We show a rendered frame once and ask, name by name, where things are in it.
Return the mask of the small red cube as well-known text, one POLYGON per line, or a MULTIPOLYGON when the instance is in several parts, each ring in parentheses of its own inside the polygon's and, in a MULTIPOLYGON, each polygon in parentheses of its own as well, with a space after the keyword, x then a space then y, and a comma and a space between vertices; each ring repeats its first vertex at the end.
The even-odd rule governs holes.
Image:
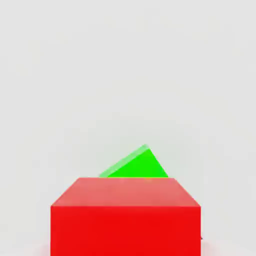
POLYGON ((79 178, 51 205, 50 256, 201 256, 201 206, 174 178, 79 178))

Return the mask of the small green cube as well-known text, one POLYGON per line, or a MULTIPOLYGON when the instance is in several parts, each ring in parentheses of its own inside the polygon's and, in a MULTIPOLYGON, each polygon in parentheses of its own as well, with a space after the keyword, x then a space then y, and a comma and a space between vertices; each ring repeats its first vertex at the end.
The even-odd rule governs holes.
POLYGON ((142 145, 99 175, 100 178, 168 178, 150 147, 142 145))

